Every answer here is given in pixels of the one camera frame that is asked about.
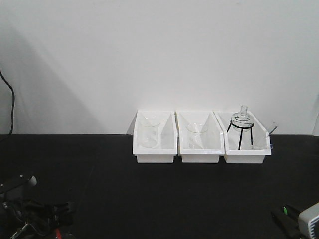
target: glass beaker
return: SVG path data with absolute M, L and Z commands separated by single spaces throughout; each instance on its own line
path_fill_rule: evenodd
M 142 122 L 140 129 L 139 144 L 145 148 L 154 148 L 159 141 L 159 123 Z
M 189 123 L 186 129 L 188 133 L 188 147 L 190 149 L 204 149 L 208 126 L 200 123 Z

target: stand leg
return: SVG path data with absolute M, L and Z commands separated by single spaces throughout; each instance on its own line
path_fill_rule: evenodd
M 250 135 L 251 135 L 251 145 L 254 145 L 254 139 L 253 139 L 253 128 L 250 128 Z
M 230 127 L 231 127 L 231 123 L 229 124 L 228 130 L 227 130 L 227 133 L 229 132 Z
M 240 139 L 239 139 L 239 145 L 238 145 L 238 150 L 240 150 L 240 146 L 241 146 L 241 139 L 243 137 L 243 129 L 241 129 L 240 131 Z

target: white wall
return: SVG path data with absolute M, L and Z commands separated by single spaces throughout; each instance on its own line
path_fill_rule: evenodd
M 138 108 L 247 104 L 276 133 L 311 134 L 319 1 L 3 0 L 0 68 L 15 133 L 124 134 Z

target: clear glass beaker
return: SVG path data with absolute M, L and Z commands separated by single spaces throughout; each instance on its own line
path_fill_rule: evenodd
M 141 122 L 140 123 L 139 144 L 145 148 L 154 148 L 159 141 L 159 123 Z

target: black metal stand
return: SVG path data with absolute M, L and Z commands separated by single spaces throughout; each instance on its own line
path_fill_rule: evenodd
M 254 124 L 252 124 L 250 127 L 239 127 L 239 126 L 237 126 L 237 125 L 234 125 L 234 124 L 233 124 L 233 121 L 231 120 L 231 121 L 230 121 L 230 125 L 229 125 L 229 127 L 228 127 L 228 129 L 227 129 L 227 133 L 229 132 L 231 126 L 234 126 L 234 127 L 236 127 L 236 128 L 240 128 L 240 129 L 241 129 L 241 131 L 240 131 L 240 139 L 239 139 L 238 150 L 240 150 L 240 146 L 241 146 L 241 141 L 242 141 L 244 129 L 250 129 L 251 145 L 253 145 L 253 142 L 254 142 L 254 141 L 253 141 L 253 127 L 254 127 Z

